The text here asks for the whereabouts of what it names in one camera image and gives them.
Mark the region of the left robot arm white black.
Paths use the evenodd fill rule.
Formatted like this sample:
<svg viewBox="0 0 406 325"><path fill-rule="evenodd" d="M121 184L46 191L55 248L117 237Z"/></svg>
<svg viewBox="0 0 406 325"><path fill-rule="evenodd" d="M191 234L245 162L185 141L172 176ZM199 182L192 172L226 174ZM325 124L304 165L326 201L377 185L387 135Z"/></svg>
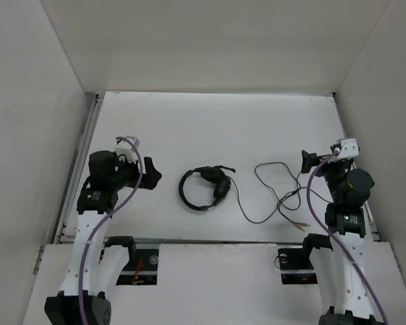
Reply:
<svg viewBox="0 0 406 325"><path fill-rule="evenodd" d="M109 324L110 296L123 268L138 259L131 236L105 238L113 214L123 205L123 188L153 190L162 175L150 157L132 150L102 150L89 156L89 175L77 200L77 229L72 256L57 295L44 310L52 324Z"/></svg>

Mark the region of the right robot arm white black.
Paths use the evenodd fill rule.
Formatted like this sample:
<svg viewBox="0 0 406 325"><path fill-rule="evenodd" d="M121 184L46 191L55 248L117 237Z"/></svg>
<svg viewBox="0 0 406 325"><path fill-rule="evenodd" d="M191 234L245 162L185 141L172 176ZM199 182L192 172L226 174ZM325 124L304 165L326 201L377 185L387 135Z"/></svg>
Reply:
<svg viewBox="0 0 406 325"><path fill-rule="evenodd" d="M365 277L363 205L375 182L367 171L352 167L353 159L341 154L338 147L327 156L302 152L301 172L310 175L307 202L311 202L315 177L325 179L332 202L323 221L310 210L325 234L309 234L300 249L300 259L315 270L323 306L320 324L378 324L377 311L381 323L387 324L382 304Z"/></svg>

